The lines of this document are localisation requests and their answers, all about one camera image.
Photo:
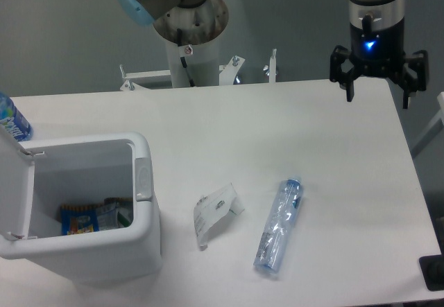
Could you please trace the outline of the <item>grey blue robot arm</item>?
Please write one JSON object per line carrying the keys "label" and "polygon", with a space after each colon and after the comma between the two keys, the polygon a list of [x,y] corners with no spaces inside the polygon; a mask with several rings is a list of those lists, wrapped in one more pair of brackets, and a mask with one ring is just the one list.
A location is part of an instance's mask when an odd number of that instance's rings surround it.
{"label": "grey blue robot arm", "polygon": [[[211,44],[228,24],[223,0],[117,0],[138,25],[152,26],[170,49],[174,87],[220,83],[219,62]],[[350,48],[336,46],[330,56],[330,80],[354,97],[354,82],[365,76],[389,79],[403,91],[402,104],[429,82],[425,50],[404,52],[405,0],[348,0]]]}

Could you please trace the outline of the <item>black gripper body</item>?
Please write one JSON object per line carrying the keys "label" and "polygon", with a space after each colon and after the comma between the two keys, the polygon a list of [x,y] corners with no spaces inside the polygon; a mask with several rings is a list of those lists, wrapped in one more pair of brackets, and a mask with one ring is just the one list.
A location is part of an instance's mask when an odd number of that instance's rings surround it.
{"label": "black gripper body", "polygon": [[351,62],[363,76],[390,78],[404,68],[404,22],[368,37],[362,29],[350,25]]}

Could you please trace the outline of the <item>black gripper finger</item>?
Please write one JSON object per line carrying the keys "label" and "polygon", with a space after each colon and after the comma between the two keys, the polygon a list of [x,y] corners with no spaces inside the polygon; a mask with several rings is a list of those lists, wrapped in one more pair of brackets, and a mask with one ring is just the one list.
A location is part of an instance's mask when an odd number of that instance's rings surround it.
{"label": "black gripper finger", "polygon": [[426,50],[403,53],[390,73],[390,80],[402,90],[402,108],[408,109],[411,96],[425,91],[429,83],[429,57]]}
{"label": "black gripper finger", "polygon": [[[346,92],[348,102],[352,102],[355,96],[354,81],[359,77],[355,71],[354,58],[352,51],[341,45],[335,46],[330,55],[330,81],[339,83],[340,88]],[[352,63],[349,71],[344,71],[342,68],[346,61]]]}

